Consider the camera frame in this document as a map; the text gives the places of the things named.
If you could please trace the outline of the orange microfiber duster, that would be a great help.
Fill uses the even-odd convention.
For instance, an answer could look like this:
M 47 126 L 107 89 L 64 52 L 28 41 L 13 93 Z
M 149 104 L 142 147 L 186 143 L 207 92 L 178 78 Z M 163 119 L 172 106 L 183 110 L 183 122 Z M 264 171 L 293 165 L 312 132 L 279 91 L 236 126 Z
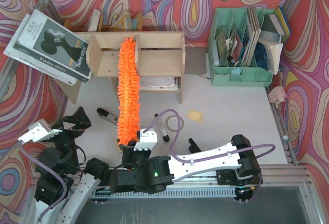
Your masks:
M 132 37 L 126 38 L 121 44 L 118 61 L 117 94 L 120 112 L 117 131 L 119 143 L 125 146 L 137 139 L 140 129 L 140 77 L 136 70 L 135 49 L 136 41 Z

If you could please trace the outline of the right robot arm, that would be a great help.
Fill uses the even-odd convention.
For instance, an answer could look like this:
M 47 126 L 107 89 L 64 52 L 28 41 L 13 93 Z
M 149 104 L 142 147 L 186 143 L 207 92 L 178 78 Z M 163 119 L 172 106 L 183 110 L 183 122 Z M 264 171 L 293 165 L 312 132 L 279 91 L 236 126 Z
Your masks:
M 212 171 L 224 173 L 220 185 L 235 186 L 259 183 L 261 173 L 249 140 L 234 135 L 219 148 L 189 155 L 148 158 L 140 151 L 113 169 L 109 187 L 113 193 L 155 194 L 185 178 Z

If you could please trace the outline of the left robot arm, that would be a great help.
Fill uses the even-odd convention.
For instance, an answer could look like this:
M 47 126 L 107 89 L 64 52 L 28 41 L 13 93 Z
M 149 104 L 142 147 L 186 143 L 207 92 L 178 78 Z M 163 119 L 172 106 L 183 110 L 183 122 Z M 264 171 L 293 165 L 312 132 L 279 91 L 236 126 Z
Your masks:
M 53 126 L 41 119 L 20 137 L 21 144 L 51 142 L 38 158 L 26 157 L 36 164 L 40 177 L 34 195 L 34 223 L 75 223 L 93 191 L 108 181 L 108 164 L 93 158 L 81 169 L 75 139 L 91 126 L 91 121 L 79 107 L 73 115 L 65 116 Z

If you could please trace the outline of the black and white stapler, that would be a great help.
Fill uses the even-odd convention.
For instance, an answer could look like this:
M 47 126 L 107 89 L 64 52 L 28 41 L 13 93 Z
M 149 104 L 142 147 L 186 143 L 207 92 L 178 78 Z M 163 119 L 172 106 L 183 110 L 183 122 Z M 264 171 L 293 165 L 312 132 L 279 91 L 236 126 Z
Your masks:
M 105 121 L 107 121 L 113 125 L 118 124 L 118 117 L 109 113 L 107 110 L 105 110 L 103 108 L 98 108 L 97 114 L 100 118 L 104 119 Z

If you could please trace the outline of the white marker black cap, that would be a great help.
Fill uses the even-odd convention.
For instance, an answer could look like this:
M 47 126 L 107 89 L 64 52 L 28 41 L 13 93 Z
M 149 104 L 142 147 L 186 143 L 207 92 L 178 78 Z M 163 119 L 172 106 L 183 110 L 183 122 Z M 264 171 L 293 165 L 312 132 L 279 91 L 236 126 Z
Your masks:
M 159 118 L 157 121 L 156 121 L 156 125 L 160 131 L 160 135 L 163 139 L 164 142 L 168 143 L 170 141 L 170 137 L 169 137 L 169 134 L 167 132 L 167 128 L 162 120 L 162 118 Z

